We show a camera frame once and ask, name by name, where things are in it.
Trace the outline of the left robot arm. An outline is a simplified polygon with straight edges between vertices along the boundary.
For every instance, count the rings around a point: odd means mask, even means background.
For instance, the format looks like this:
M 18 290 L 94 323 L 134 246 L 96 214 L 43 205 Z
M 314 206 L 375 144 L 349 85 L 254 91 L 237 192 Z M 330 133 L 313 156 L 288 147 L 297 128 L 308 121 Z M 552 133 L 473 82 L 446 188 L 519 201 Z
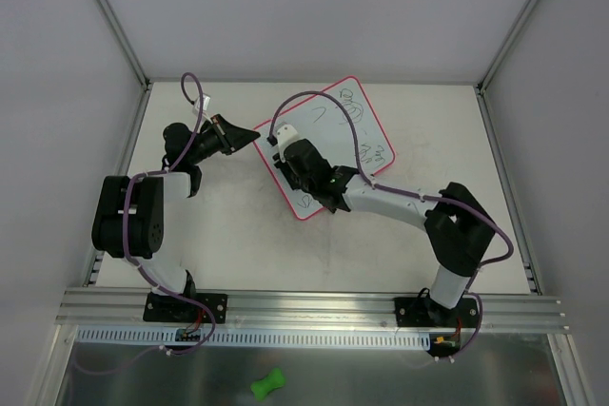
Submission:
M 103 181 L 91 229 L 93 246 L 135 267 L 153 294 L 167 297 L 166 309 L 178 320 L 193 318 L 199 299 L 191 274 L 158 254 L 165 205 L 197 195 L 203 160 L 216 153 L 231 155 L 259 137 L 259 132 L 235 126 L 219 114 L 193 130 L 173 123 L 163 131 L 165 155 L 159 171 Z

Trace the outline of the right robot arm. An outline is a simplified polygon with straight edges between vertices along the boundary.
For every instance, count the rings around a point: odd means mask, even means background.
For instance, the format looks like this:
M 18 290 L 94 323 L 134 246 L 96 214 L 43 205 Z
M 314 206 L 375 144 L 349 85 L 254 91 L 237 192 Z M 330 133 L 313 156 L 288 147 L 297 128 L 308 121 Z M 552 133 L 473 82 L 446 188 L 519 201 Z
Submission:
M 421 229 L 439 264 L 426 302 L 427 317 L 444 326 L 461 311 L 459 301 L 483 265 L 493 238 L 513 244 L 469 190 L 451 183 L 436 195 L 376 182 L 358 167 L 333 166 L 308 140 L 275 134 L 267 141 L 277 148 L 274 165 L 289 186 L 308 194 L 332 213 L 366 212 Z

